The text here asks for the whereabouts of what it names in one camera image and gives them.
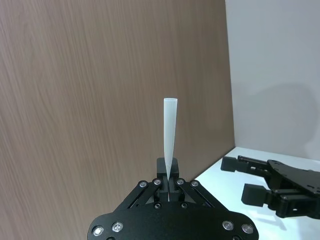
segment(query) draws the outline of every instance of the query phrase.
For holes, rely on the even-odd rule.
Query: white plastic tube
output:
[[[169,179],[172,159],[174,157],[176,119],[178,99],[165,98],[163,100],[163,145],[166,176]]]

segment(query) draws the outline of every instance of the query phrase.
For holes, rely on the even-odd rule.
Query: tapered white tube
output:
[[[163,100],[163,145],[166,176],[169,179],[172,159],[174,156],[176,119],[178,99],[165,98]]]

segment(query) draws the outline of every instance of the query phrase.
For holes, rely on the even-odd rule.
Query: black metal bracket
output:
[[[280,161],[265,162],[244,156],[225,156],[221,170],[265,179],[270,190],[260,185],[244,185],[241,198],[244,204],[258,207],[267,204],[280,218],[308,216],[320,219],[320,172],[298,169]]]
[[[259,239],[250,218],[229,211],[199,181],[179,178],[177,159],[168,180],[165,159],[158,158],[156,176],[152,182],[139,181],[114,212],[97,217],[87,239]]]

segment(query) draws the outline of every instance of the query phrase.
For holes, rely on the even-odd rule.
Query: white table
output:
[[[238,155],[267,161],[277,160],[289,166],[320,172],[320,161],[236,147],[226,156]],[[318,240],[320,220],[306,216],[280,218],[265,204],[249,206],[241,202],[245,184],[262,185],[269,189],[262,177],[242,172],[220,170],[220,159],[197,180],[230,211],[245,214],[252,219],[259,232],[259,240]]]

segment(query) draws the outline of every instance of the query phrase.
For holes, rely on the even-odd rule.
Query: white surface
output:
[[[235,145],[320,160],[320,1],[226,0]]]
[[[166,176],[169,179],[174,156],[178,99],[163,100],[163,146]]]
[[[236,147],[227,154],[229,157],[238,155],[267,161],[277,160],[295,168],[312,169],[320,172],[320,161],[292,157]],[[320,220],[306,216],[279,218],[274,211],[263,207],[249,206],[241,202],[245,184],[268,186],[262,177],[242,172],[220,170],[222,160],[202,173],[197,180],[230,211],[247,215],[252,219],[259,231],[259,240],[318,240]]]

